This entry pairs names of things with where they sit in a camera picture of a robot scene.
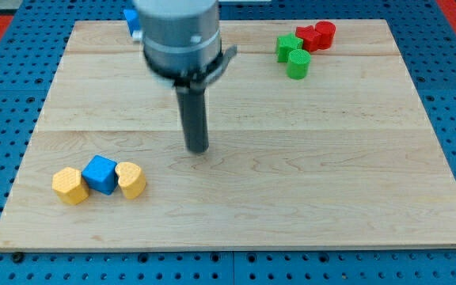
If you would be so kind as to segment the black clamp bracket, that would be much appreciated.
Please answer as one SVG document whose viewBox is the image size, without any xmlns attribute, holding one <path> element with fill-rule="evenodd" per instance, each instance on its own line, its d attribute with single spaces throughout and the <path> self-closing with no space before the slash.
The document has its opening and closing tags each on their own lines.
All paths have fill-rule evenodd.
<svg viewBox="0 0 456 285">
<path fill-rule="evenodd" d="M 179 74 L 159 67 L 147 55 L 145 55 L 145 60 L 149 72 L 166 88 L 206 89 L 222 77 L 237 53 L 238 46 L 232 45 L 224 52 L 219 52 L 218 56 L 206 66 L 200 67 L 198 70 L 181 71 Z"/>
</svg>

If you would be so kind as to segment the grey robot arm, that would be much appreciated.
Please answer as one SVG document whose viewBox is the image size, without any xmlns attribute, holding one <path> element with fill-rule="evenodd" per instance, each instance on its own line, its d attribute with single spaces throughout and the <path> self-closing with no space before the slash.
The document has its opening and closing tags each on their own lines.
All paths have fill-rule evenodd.
<svg viewBox="0 0 456 285">
<path fill-rule="evenodd" d="M 222 50 L 217 0 L 135 0 L 147 66 L 173 82 L 188 152 L 209 147 L 205 91 L 238 53 Z"/>
</svg>

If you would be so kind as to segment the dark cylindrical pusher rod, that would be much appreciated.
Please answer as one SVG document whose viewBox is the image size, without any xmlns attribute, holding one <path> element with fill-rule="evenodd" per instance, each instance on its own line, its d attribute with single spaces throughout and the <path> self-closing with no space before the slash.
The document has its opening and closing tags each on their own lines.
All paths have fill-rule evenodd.
<svg viewBox="0 0 456 285">
<path fill-rule="evenodd" d="M 209 147 L 205 89 L 177 87 L 177 102 L 187 150 L 202 154 Z"/>
</svg>

